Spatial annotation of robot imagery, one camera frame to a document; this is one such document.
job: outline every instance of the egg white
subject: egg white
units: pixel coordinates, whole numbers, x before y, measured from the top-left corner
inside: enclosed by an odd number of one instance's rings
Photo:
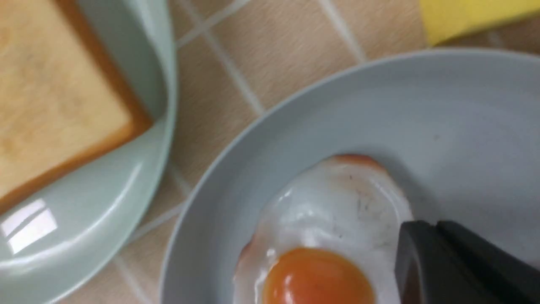
[[[261,304],[268,272],[284,253],[315,247],[340,254],[367,277],[377,303],[400,303],[394,263],[409,203],[386,170],[361,155],[321,161],[261,212],[234,275],[234,303]]]

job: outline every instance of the yellow sponge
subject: yellow sponge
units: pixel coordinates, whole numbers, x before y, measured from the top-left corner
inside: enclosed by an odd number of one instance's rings
[[[420,0],[428,43],[540,14],[540,0]]]

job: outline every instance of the plate rim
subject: plate rim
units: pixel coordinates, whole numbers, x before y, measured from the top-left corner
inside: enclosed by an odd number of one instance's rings
[[[177,59],[174,56],[176,53],[176,50],[174,49],[174,37],[172,35],[172,21],[170,16],[170,11],[168,9],[166,0],[160,0],[156,1],[156,6],[162,6],[162,12],[163,15],[160,17],[160,21],[163,22],[163,26],[167,27],[166,33],[149,33],[146,29],[145,35],[147,36],[148,43],[150,44],[150,47],[153,49],[153,51],[156,54],[157,62],[159,64],[160,70],[161,70],[161,76],[163,77],[164,85],[165,85],[165,94],[167,96],[166,99],[166,108],[164,111],[163,116],[156,120],[155,123],[159,122],[160,120],[164,120],[164,135],[163,135],[163,142],[161,145],[161,148],[159,149],[159,155],[156,158],[156,171],[155,175],[156,178],[152,179],[152,183],[150,184],[149,188],[150,191],[147,192],[146,196],[144,196],[141,200],[145,201],[144,208],[140,208],[136,213],[134,213],[134,216],[132,217],[131,222],[129,223],[128,229],[124,229],[124,234],[120,238],[120,240],[114,245],[111,246],[110,251],[108,254],[105,255],[105,257],[96,264],[96,266],[93,268],[92,271],[88,272],[85,276],[83,276],[78,282],[73,284],[70,288],[66,289],[62,293],[59,293],[54,298],[46,300],[47,303],[56,303],[62,299],[65,299],[67,296],[74,293],[76,290],[78,290],[81,286],[88,283],[91,279],[93,279],[99,272],[101,272],[111,261],[114,260],[114,258],[117,256],[117,254],[120,252],[120,250],[126,245],[129,237],[131,234],[137,229],[139,223],[143,219],[143,216],[146,214],[148,208],[150,207],[153,198],[156,195],[157,189],[161,183],[161,179],[163,178],[163,174],[165,172],[167,161],[169,154],[171,152],[171,146],[172,141],[174,137],[174,131],[175,131],[175,125],[177,120],[177,103],[178,103],[178,92],[179,92],[179,84],[178,84],[178,75],[176,73],[176,66],[177,66]],[[161,47],[170,49],[166,50],[166,52],[170,52],[173,56],[167,56],[169,54],[160,54],[158,51],[158,42],[156,39],[152,39],[150,35],[165,35],[168,36],[168,39],[170,40],[169,46],[161,45]]]
[[[413,51],[413,52],[405,52],[405,53],[401,53],[401,54],[397,54],[397,55],[393,55],[393,56],[389,56],[385,58],[368,61],[366,63],[357,64],[353,67],[347,68],[343,71],[336,72],[328,77],[318,80],[314,82],[313,84],[310,84],[304,87],[303,89],[300,89],[297,92],[289,95],[288,97],[283,99],[280,103],[278,103],[276,106],[274,106],[270,110],[266,111],[263,115],[258,117],[254,122],[252,122],[248,127],[246,127],[240,134],[238,134],[225,147],[225,149],[223,149],[220,152],[220,154],[214,159],[214,161],[206,169],[206,171],[204,172],[204,174],[198,181],[197,185],[193,188],[188,198],[183,203],[184,206],[178,216],[178,219],[176,220],[171,236],[169,237],[163,263],[161,264],[159,289],[158,289],[159,290],[159,303],[163,303],[163,295],[165,291],[165,280],[168,277],[168,269],[169,269],[168,266],[171,262],[172,251],[173,251],[173,248],[176,246],[178,234],[180,233],[180,230],[182,229],[182,224],[184,222],[184,219],[187,216],[189,209],[192,207],[192,204],[194,204],[194,200],[201,192],[201,188],[203,187],[203,185],[206,184],[207,180],[214,173],[216,167],[233,150],[233,148],[236,147],[251,131],[259,127],[260,125],[262,125],[264,121],[269,119],[278,111],[284,110],[286,106],[291,104],[294,100],[298,99],[300,96],[307,94],[308,92],[322,85],[336,81],[340,78],[346,77],[351,74],[361,73],[366,70],[378,68],[384,65],[394,64],[396,62],[402,62],[402,61],[408,61],[408,60],[430,58],[430,57],[484,57],[484,58],[492,57],[492,58],[498,58],[502,60],[530,62],[531,64],[539,65],[539,68],[540,68],[540,57],[533,54],[529,54],[529,53],[513,51],[513,50],[502,50],[502,49],[441,47],[437,49],[424,49],[424,50]]]

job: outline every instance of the light blue bowl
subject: light blue bowl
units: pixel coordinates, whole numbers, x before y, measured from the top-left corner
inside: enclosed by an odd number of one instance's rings
[[[79,0],[154,126],[0,216],[0,302],[59,300],[121,248],[163,174],[176,119],[177,76],[165,0]]]

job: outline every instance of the egg yolk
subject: egg yolk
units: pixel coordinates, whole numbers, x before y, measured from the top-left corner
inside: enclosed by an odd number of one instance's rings
[[[337,254],[294,249],[272,267],[263,304],[373,304],[373,290],[362,272]]]

